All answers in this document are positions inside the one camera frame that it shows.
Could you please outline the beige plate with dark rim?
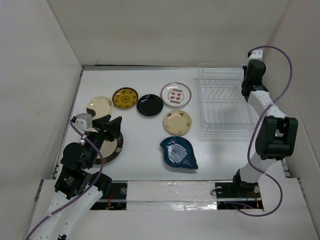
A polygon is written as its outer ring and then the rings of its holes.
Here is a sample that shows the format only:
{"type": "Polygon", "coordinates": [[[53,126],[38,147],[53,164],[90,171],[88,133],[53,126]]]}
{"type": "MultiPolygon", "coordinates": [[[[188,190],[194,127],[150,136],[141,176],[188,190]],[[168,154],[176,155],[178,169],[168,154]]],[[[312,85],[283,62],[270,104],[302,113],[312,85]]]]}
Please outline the beige plate with dark rim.
{"type": "Polygon", "coordinates": [[[124,138],[122,133],[120,133],[119,138],[114,141],[104,141],[100,152],[103,156],[104,164],[108,164],[111,161],[115,160],[118,155],[121,153],[123,148],[124,138]]]}

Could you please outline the yellow brown patterned plate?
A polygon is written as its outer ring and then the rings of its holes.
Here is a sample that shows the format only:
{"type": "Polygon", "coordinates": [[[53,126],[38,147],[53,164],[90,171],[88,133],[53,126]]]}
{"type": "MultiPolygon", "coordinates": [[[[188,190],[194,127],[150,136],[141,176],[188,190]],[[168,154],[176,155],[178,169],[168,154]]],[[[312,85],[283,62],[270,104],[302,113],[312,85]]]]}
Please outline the yellow brown patterned plate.
{"type": "Polygon", "coordinates": [[[112,102],[119,109],[133,107],[139,99],[138,92],[131,87],[122,87],[116,90],[112,96],[112,102]]]}

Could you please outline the glossy black round plate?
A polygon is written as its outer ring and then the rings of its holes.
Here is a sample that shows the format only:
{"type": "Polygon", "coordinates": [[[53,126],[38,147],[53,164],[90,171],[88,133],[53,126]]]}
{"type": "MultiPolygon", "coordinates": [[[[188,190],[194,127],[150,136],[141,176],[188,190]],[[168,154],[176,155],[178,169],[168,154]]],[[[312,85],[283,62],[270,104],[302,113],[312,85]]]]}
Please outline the glossy black round plate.
{"type": "Polygon", "coordinates": [[[136,104],[138,112],[146,117],[158,115],[164,107],[163,100],[155,94],[143,95],[136,104]]]}

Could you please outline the cream plate with floral marks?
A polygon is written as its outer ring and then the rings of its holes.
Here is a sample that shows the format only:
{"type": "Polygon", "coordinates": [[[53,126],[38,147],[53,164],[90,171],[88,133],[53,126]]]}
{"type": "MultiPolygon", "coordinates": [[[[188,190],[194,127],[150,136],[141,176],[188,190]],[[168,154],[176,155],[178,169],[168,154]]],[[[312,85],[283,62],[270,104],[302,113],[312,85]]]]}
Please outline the cream plate with floral marks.
{"type": "Polygon", "coordinates": [[[173,135],[184,135],[192,127],[192,118],[183,110],[172,110],[163,118],[164,128],[173,135]]]}

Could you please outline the white plate with red characters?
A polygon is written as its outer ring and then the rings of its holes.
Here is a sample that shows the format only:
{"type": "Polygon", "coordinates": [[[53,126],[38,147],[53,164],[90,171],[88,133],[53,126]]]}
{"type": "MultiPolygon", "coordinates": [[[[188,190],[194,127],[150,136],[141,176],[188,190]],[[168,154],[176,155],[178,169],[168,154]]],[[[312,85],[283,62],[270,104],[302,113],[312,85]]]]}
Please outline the white plate with red characters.
{"type": "Polygon", "coordinates": [[[160,97],[166,105],[179,108],[190,102],[192,92],[190,88],[183,83],[171,82],[162,88],[160,97]]]}

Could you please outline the dark blue leaf-shaped plate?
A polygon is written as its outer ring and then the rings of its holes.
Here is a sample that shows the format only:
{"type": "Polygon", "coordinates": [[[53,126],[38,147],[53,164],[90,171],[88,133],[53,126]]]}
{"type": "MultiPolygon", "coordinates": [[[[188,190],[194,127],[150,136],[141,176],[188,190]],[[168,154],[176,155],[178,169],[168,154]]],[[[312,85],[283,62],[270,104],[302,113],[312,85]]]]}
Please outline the dark blue leaf-shaped plate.
{"type": "Polygon", "coordinates": [[[184,137],[170,136],[165,138],[159,146],[163,151],[164,162],[172,168],[198,170],[192,144],[184,137]]]}

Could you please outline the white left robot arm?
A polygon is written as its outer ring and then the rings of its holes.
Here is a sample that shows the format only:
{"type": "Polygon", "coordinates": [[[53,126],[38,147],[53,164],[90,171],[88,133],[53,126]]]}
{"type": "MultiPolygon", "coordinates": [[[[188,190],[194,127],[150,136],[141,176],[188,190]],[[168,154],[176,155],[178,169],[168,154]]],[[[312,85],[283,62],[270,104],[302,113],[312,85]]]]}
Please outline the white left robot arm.
{"type": "Polygon", "coordinates": [[[120,116],[92,119],[89,113],[80,113],[72,117],[69,125],[80,136],[80,141],[64,148],[60,161],[62,169],[47,213],[26,239],[71,239],[96,201],[112,193],[112,179],[103,173],[105,159],[101,148],[104,142],[118,141],[121,123],[120,116]]]}

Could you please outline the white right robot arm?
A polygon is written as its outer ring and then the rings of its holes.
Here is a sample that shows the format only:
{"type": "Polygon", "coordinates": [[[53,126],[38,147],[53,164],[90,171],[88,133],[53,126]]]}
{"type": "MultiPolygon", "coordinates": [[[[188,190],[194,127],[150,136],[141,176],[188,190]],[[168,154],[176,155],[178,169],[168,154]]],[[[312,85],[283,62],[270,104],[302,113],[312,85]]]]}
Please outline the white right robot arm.
{"type": "Polygon", "coordinates": [[[263,85],[266,65],[251,59],[241,85],[241,94],[259,115],[249,146],[255,153],[248,154],[247,164],[233,177],[231,191],[237,197],[245,197],[258,187],[258,181],[276,161],[293,154],[298,131],[298,120],[286,116],[271,99],[263,85]]]}

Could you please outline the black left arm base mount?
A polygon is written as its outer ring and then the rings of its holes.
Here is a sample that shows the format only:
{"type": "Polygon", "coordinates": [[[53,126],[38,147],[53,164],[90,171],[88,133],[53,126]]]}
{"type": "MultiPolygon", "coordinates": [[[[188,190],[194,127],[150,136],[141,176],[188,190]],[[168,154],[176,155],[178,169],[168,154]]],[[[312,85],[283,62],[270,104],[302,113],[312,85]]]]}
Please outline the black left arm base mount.
{"type": "Polygon", "coordinates": [[[127,181],[113,181],[112,189],[107,196],[100,198],[90,210],[126,210],[127,209],[127,192],[128,182],[127,181]]]}

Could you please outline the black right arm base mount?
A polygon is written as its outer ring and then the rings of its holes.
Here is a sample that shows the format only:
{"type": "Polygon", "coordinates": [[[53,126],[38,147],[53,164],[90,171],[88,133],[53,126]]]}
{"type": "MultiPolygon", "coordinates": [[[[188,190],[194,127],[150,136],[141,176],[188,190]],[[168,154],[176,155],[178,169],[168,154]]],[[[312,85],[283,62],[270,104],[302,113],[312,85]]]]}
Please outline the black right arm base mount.
{"type": "Polygon", "coordinates": [[[232,182],[216,182],[210,194],[216,197],[218,210],[263,209],[260,188],[257,184],[250,188],[234,190],[232,182]]]}

